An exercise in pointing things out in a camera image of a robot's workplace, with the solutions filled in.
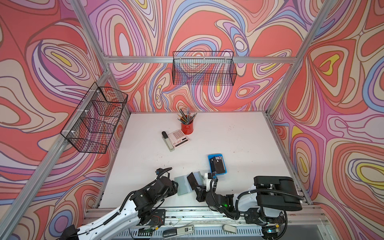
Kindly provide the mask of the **green card holder wallet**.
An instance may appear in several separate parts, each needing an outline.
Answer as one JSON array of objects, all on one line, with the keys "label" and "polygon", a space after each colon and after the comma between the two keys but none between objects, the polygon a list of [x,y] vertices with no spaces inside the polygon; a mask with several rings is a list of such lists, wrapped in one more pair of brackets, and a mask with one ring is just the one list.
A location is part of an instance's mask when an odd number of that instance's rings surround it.
[{"label": "green card holder wallet", "polygon": [[[195,180],[197,182],[197,185],[203,185],[204,178],[201,175],[200,172],[193,172],[193,175],[195,177]],[[175,177],[174,181],[178,184],[178,196],[182,196],[185,194],[189,194],[194,191],[194,189],[191,187],[189,181],[188,181],[189,175],[179,176]]]}]

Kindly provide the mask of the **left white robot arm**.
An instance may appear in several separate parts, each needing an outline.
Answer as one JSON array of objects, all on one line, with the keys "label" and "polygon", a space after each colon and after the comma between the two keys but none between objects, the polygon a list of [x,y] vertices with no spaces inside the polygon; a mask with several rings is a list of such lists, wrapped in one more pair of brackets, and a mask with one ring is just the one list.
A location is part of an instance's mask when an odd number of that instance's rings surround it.
[{"label": "left white robot arm", "polygon": [[59,240],[111,240],[126,229],[148,223],[168,197],[178,192],[178,183],[162,176],[147,186],[130,192],[121,206],[83,225],[67,227]]}]

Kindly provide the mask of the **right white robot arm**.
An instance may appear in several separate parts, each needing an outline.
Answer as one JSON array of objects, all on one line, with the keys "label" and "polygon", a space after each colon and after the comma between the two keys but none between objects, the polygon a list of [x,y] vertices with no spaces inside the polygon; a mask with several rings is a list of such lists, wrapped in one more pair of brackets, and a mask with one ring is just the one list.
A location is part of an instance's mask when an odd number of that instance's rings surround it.
[{"label": "right white robot arm", "polygon": [[206,186],[199,185],[194,174],[188,175],[187,180],[197,194],[197,201],[205,202],[212,211],[232,220],[243,217],[247,224],[262,227],[286,223],[286,213],[301,211],[305,200],[298,195],[290,177],[257,176],[253,189],[225,196],[216,193],[216,178],[210,179]]}]

